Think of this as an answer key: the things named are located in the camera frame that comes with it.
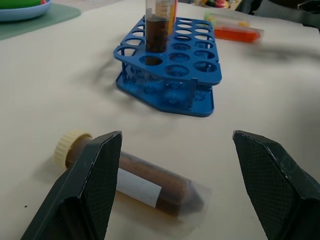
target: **blue bowl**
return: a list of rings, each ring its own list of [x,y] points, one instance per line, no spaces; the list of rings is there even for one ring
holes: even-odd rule
[[[41,16],[48,12],[51,7],[51,3],[52,0],[47,0],[47,3],[38,6],[0,9],[0,22],[26,20]]]

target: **brown liquid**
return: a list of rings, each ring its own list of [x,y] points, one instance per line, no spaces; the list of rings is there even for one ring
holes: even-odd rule
[[[169,21],[157,18],[146,20],[145,50],[150,53],[163,53],[167,49]]]
[[[184,177],[125,154],[120,155],[119,168],[161,187],[155,208],[162,212],[177,217],[183,205],[193,213],[203,207],[202,199],[190,185],[191,181]]]

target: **centrifuge tube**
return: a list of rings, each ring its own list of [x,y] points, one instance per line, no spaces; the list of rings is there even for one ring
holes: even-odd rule
[[[53,160],[70,168],[92,139],[88,132],[68,132],[56,146]],[[195,226],[201,223],[211,197],[209,188],[123,151],[116,190]]]

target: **clear plastic tube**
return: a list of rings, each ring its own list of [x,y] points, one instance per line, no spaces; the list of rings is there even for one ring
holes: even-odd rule
[[[172,2],[173,0],[146,0],[145,50],[147,52],[166,51]]]
[[[65,158],[67,168],[92,139],[86,134],[73,142]],[[116,189],[194,226],[201,224],[211,198],[209,188],[123,151]]]

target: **green mat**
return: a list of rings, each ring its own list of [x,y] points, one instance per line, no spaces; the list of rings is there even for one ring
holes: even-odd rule
[[[81,11],[77,8],[53,3],[50,10],[42,16],[29,20],[0,23],[0,40],[58,24],[80,15]]]

